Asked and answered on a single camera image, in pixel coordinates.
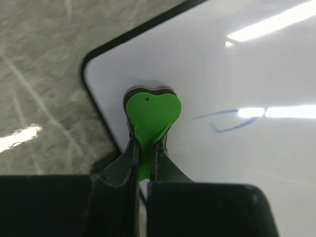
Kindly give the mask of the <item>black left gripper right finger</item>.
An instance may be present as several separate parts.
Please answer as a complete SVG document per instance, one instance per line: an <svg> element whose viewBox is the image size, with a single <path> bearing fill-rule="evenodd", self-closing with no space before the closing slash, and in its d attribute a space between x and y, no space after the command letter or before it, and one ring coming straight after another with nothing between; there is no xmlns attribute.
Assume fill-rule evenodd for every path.
<svg viewBox="0 0 316 237"><path fill-rule="evenodd" d="M157 142L154 144L150 165L150 181L192 182L169 158L165 142Z"/></svg>

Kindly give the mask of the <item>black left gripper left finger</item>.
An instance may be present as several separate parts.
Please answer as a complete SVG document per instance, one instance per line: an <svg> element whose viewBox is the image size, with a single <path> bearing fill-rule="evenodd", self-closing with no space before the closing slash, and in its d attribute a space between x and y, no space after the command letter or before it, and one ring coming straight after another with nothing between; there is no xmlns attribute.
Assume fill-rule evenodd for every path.
<svg viewBox="0 0 316 237"><path fill-rule="evenodd" d="M134 164L138 162L138 145L133 136L122 154L112 151L98 159L90 169L90 173L101 178L107 186L123 186L131 174Z"/></svg>

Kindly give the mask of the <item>green whiteboard eraser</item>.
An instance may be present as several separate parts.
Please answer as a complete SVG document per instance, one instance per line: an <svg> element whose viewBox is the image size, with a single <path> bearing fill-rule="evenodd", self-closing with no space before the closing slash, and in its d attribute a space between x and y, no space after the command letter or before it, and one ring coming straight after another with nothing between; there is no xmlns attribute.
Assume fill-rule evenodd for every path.
<svg viewBox="0 0 316 237"><path fill-rule="evenodd" d="M182 110L174 90L161 86L134 86L123 97L130 137L139 146L139 180L164 180L158 168L171 164L166 149L167 133Z"/></svg>

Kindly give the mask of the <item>white whiteboard black frame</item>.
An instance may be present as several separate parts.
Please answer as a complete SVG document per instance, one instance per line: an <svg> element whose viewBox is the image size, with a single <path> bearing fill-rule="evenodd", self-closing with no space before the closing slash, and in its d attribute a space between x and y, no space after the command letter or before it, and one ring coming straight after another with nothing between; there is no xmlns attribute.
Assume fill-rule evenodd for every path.
<svg viewBox="0 0 316 237"><path fill-rule="evenodd" d="M121 150L125 92L172 88L171 160L195 181L259 187L282 237L315 236L315 1L188 0L89 52L81 74Z"/></svg>

